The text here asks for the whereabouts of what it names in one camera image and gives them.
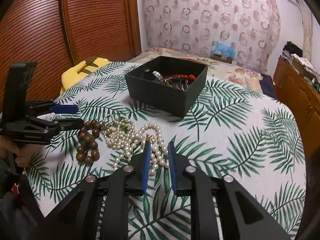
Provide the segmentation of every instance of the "cabinet handle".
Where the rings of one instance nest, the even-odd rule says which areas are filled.
[[[308,110],[309,106],[310,106],[310,103],[308,104],[308,106],[307,106],[306,109],[304,110],[304,113],[306,113],[306,111]]]
[[[310,110],[309,110],[309,112],[307,113],[307,116],[310,114],[311,110],[312,110],[312,107],[310,107]]]

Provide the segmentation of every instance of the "yellow plush toy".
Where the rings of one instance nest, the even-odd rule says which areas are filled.
[[[108,63],[110,63],[110,61],[105,58],[91,57],[68,69],[61,75],[62,88],[60,90],[60,94],[64,93],[68,88],[72,87],[91,72],[103,67]]]

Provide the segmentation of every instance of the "cardboard box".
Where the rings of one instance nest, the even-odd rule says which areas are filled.
[[[162,76],[192,74],[196,79],[183,91],[159,83],[153,71],[158,71]],[[127,73],[125,80],[131,98],[184,117],[203,89],[207,71],[208,66],[201,63],[160,56]]]

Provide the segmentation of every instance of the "curtain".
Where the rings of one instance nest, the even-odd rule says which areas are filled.
[[[149,48],[209,57],[216,42],[235,64],[265,73],[280,32],[276,0],[143,0]]]

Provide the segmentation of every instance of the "bedspread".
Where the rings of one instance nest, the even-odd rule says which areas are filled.
[[[230,81],[207,77],[185,118],[134,101],[124,74],[136,63],[113,62],[89,74],[56,102],[76,104],[75,117],[101,121],[108,113],[126,116],[136,129],[157,123],[167,144],[210,176],[234,176],[294,238],[305,199],[305,159],[300,133],[287,106]],[[69,115],[48,114],[46,120]],[[77,130],[64,131],[34,154],[28,179],[46,216],[85,176],[112,173],[119,152],[97,139],[100,159],[76,161]],[[121,161],[119,166],[126,165]],[[190,239],[190,200],[173,194],[170,172],[159,168],[147,195],[130,197],[129,239]]]

